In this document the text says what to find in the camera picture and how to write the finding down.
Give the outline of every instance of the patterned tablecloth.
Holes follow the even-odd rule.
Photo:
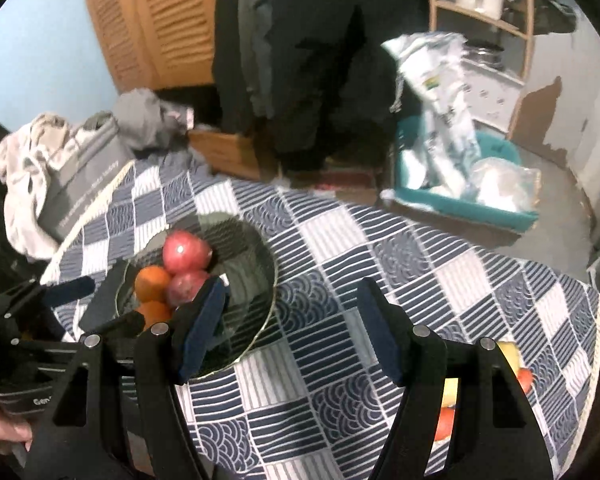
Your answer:
[[[171,222],[225,211],[261,229],[277,257],[275,316],[229,370],[178,390],[196,447],[255,479],[366,479],[401,389],[382,373],[355,301],[371,276],[414,323],[444,338],[513,340],[536,380],[528,398],[554,472],[578,447],[600,369],[600,299],[544,265],[360,205],[136,162],[44,280],[104,279]],[[58,308],[69,336],[90,298]],[[428,471],[442,468],[448,440]]]

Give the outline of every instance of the teal plastic bin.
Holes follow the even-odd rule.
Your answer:
[[[417,137],[422,121],[419,117],[410,117],[400,121],[398,124],[397,145],[398,148],[405,142]],[[521,165],[520,155],[516,147],[508,140],[499,139],[495,136],[477,130],[476,136],[482,158],[496,156],[504,158],[518,166]],[[536,212],[512,213],[493,207],[467,202],[457,198],[449,198],[429,192],[426,189],[408,189],[401,187],[401,182],[406,182],[408,175],[404,174],[407,169],[400,163],[400,157],[395,157],[395,198],[398,202],[406,205],[421,205],[432,208],[434,211],[446,215],[464,218],[473,222],[491,224],[497,227],[510,229],[519,233],[527,231],[538,220]]]

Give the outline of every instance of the beige cloth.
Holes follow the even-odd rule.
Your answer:
[[[59,170],[96,130],[73,130],[66,119],[51,113],[0,142],[0,180],[7,186],[4,226],[11,245],[21,254],[49,260],[58,243],[38,225],[49,186],[48,170]]]

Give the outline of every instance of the wooden cabinet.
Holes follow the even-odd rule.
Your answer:
[[[213,82],[216,0],[86,0],[118,88]]]

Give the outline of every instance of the red object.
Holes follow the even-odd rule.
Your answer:
[[[204,270],[190,270],[176,275],[167,287],[167,302],[172,308],[193,301],[209,275]]]
[[[526,394],[531,391],[531,385],[534,382],[534,375],[529,368],[520,368],[520,370],[518,370],[518,382]]]
[[[436,428],[436,436],[433,440],[445,440],[448,436],[451,436],[454,430],[454,417],[456,416],[456,410],[453,408],[440,408],[440,418],[438,419],[438,426]]]
[[[211,247],[186,231],[174,231],[162,248],[164,268],[176,275],[188,270],[206,269],[211,260]]]

